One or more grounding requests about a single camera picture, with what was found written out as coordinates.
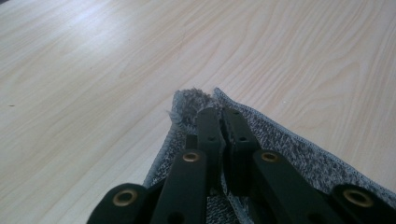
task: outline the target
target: gray towel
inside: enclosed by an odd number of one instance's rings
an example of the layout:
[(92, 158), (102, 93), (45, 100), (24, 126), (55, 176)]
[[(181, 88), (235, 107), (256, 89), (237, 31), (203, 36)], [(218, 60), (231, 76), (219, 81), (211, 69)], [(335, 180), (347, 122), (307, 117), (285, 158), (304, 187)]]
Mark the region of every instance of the gray towel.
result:
[[(361, 186), (396, 208), (396, 194), (385, 189), (333, 154), (287, 130), (260, 112), (236, 103), (220, 89), (213, 96), (200, 90), (177, 91), (174, 96), (170, 117), (173, 125), (166, 136), (157, 158), (144, 182), (150, 187), (166, 178), (176, 154), (183, 149), (187, 133), (196, 133), (195, 120), (199, 111), (215, 107), (239, 110), (256, 135), (262, 148), (282, 153), (297, 171), (314, 188), (325, 193), (340, 184)], [(207, 223), (253, 223), (248, 215), (246, 199), (231, 193), (208, 198)]]

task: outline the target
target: wooden table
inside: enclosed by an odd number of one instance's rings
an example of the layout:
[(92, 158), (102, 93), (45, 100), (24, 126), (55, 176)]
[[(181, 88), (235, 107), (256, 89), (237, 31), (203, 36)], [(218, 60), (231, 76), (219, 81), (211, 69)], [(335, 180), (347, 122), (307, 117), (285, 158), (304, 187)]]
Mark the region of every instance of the wooden table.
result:
[(396, 1), (0, 5), (0, 223), (141, 184), (175, 91), (220, 87), (396, 190)]

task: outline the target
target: folded cloth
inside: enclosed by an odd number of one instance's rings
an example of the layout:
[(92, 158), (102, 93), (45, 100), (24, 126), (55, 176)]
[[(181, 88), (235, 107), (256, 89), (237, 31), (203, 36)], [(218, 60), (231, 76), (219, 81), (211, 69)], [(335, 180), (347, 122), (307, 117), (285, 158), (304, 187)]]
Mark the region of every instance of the folded cloth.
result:
[[(213, 96), (196, 89), (175, 93), (170, 112), (173, 124), (148, 172), (144, 186), (148, 188), (166, 178), (174, 157), (183, 150), (186, 135), (196, 133), (195, 120), (199, 111), (215, 107), (220, 113), (221, 108), (226, 106), (243, 114), (262, 148), (283, 154), (314, 188), (330, 193), (336, 185), (353, 184), (370, 190), (396, 208), (395, 193), (379, 186), (333, 154), (292, 133), (260, 112), (236, 103), (220, 89), (215, 89)], [(206, 215), (206, 223), (253, 223), (248, 214), (246, 198), (234, 197), (230, 192), (208, 198)]]

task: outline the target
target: wood grain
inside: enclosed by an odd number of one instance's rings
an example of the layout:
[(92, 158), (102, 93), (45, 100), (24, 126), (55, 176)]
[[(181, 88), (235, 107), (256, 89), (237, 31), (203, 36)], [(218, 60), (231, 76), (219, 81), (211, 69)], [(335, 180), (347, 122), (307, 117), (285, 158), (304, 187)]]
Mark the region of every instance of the wood grain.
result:
[(0, 5), (0, 222), (142, 183), (176, 90), (220, 87), (396, 191), (395, 1)]

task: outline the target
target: cloth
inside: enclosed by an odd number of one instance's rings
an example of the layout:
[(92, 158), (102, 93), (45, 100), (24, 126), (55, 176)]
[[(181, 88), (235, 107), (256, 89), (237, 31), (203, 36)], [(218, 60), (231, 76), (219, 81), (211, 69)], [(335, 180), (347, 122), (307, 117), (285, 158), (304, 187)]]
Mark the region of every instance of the cloth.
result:
[[(170, 112), (173, 124), (148, 172), (145, 187), (149, 188), (166, 178), (174, 157), (184, 148), (187, 133), (196, 133), (195, 120), (198, 112), (208, 107), (220, 111), (224, 106), (240, 111), (261, 147), (283, 154), (314, 188), (330, 193), (336, 185), (353, 184), (370, 190), (396, 208), (395, 193), (253, 108), (238, 104), (220, 89), (215, 89), (212, 96), (196, 89), (175, 93)], [(234, 197), (225, 192), (224, 195), (208, 198), (206, 223), (253, 223), (248, 214), (246, 198)]]

